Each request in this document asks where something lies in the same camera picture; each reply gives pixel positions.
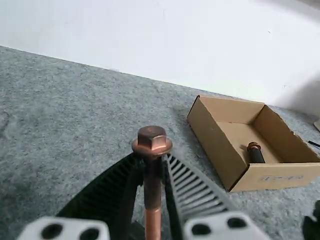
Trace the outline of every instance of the open cardboard box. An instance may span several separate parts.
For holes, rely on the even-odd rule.
[[[261,102],[197,96],[187,120],[227,191],[304,186],[320,176],[320,158]],[[257,142],[265,163],[250,163]]]

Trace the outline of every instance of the copper bolt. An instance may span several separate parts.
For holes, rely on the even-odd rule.
[[[145,240],[161,240],[161,208],[144,210],[144,227]]]
[[[145,126],[139,129],[132,149],[143,157],[145,239],[161,240],[161,156],[170,152],[172,141],[160,126]]]
[[[248,147],[246,148],[248,151],[250,150],[250,149],[261,149],[261,146],[258,144],[258,143],[256,143],[255,141],[252,141],[252,142],[250,142],[249,144],[248,144]]]
[[[170,152],[172,141],[160,126],[145,126],[139,129],[138,138],[133,141],[134,152],[146,157],[158,157]]]

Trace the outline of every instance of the black object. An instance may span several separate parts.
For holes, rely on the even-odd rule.
[[[256,142],[250,142],[247,147],[250,162],[253,164],[265,164],[264,156],[261,152],[261,146]]]
[[[111,239],[127,240],[137,187],[143,184],[141,159],[134,153],[124,157],[79,192],[57,217],[105,222]]]
[[[311,145],[314,145],[314,146],[320,148],[320,144],[315,143],[314,141],[308,141],[308,143],[310,143]]]
[[[314,205],[313,220],[309,216],[304,217],[302,232],[305,240],[320,240],[320,200]]]

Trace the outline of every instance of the bolt head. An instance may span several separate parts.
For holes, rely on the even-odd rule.
[[[151,151],[167,146],[166,131],[160,126],[145,126],[139,129],[137,144]]]

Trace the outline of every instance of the carpet floor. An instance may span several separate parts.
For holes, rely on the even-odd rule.
[[[173,154],[221,186],[186,121],[197,94],[219,96],[0,47],[0,239],[13,240],[30,221],[55,215],[128,155],[146,125],[164,127]],[[272,109],[304,141],[319,142],[314,116]],[[320,199],[320,178],[306,187],[227,195],[272,239],[302,240],[303,217]],[[139,189],[133,220],[143,223],[143,208]],[[171,239],[165,209],[163,239]]]

